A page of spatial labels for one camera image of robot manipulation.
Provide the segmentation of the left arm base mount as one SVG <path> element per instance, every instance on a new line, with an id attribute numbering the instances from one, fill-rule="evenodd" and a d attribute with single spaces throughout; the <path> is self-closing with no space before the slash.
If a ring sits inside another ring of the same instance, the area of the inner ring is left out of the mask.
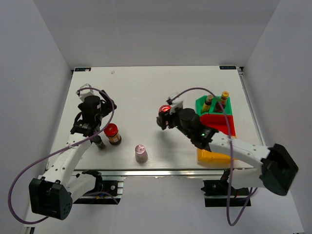
<path id="1" fill-rule="evenodd" d="M 74 204 L 117 205 L 123 192 L 123 178 L 86 170 L 72 176 L 67 189 L 74 195 Z"/>

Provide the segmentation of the red lid jar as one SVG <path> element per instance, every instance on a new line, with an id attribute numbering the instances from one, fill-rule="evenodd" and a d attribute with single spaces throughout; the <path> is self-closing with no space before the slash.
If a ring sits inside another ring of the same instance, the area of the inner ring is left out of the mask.
<path id="1" fill-rule="evenodd" d="M 159 111 L 158 111 L 158 116 L 160 118 L 165 118 L 166 116 L 168 116 L 170 114 L 170 109 L 171 109 L 171 106 L 170 105 L 162 105 L 160 108 L 159 108 Z"/>
<path id="2" fill-rule="evenodd" d="M 117 146 L 121 143 L 121 136 L 118 127 L 114 123 L 109 123 L 104 129 L 104 134 L 107 136 L 111 145 Z"/>

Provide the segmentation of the yellow cap sauce bottle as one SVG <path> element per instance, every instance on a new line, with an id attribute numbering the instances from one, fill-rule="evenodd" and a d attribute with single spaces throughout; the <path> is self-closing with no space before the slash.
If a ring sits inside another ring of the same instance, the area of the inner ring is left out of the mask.
<path id="1" fill-rule="evenodd" d="M 229 95 L 230 94 L 228 91 L 222 92 L 221 96 L 218 98 L 218 101 L 215 104 L 215 109 L 214 109 L 215 112 L 217 112 L 217 113 L 223 112 L 223 110 L 225 109 L 225 107 L 227 105 Z"/>

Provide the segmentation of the red lid jar front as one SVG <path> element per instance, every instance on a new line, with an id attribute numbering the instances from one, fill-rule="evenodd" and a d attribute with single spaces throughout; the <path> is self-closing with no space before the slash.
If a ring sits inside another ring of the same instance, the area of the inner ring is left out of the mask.
<path id="1" fill-rule="evenodd" d="M 160 118 L 165 118 L 166 116 L 168 116 L 170 114 L 170 109 L 171 109 L 171 106 L 170 105 L 162 105 L 160 108 L 159 108 L 159 111 L 158 111 L 158 116 Z"/>

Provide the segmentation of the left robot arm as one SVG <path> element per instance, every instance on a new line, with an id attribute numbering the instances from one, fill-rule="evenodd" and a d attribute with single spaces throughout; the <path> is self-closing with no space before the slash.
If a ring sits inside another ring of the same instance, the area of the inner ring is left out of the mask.
<path id="1" fill-rule="evenodd" d="M 64 220 L 75 201 L 86 194 L 97 195 L 103 189 L 101 173 L 85 170 L 72 178 L 74 169 L 92 144 L 100 144 L 102 119 L 113 115 L 116 105 L 104 90 L 100 95 L 82 97 L 67 139 L 65 150 L 40 178 L 29 184 L 31 210 L 35 214 Z"/>

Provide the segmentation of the small yellow label bottle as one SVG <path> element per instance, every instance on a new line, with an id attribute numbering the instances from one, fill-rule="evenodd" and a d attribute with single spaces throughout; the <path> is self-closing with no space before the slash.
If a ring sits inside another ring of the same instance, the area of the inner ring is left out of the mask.
<path id="1" fill-rule="evenodd" d="M 207 113 L 210 110 L 211 104 L 212 104 L 212 100 L 213 100 L 214 96 L 213 95 L 207 95 L 202 109 L 201 109 L 201 113 Z"/>

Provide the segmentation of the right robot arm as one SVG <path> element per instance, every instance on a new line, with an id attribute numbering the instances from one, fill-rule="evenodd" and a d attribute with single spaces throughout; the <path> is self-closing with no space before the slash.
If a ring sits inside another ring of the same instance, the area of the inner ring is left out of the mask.
<path id="1" fill-rule="evenodd" d="M 178 129 L 198 149 L 228 155 L 252 166 L 224 172 L 220 188 L 225 194 L 230 195 L 240 188 L 262 187 L 285 196 L 298 173 L 297 164 L 283 145 L 258 146 L 231 138 L 201 123 L 199 115 L 191 108 L 161 106 L 156 122 L 162 130 Z"/>

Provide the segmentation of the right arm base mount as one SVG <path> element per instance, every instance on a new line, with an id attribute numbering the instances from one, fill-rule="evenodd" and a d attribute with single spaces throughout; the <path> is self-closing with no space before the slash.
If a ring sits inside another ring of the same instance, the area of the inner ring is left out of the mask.
<path id="1" fill-rule="evenodd" d="M 201 191 L 204 193 L 205 207 L 226 207 L 230 170 L 226 169 L 220 179 L 204 180 Z M 243 207 L 250 193 L 249 188 L 231 187 L 230 207 Z"/>

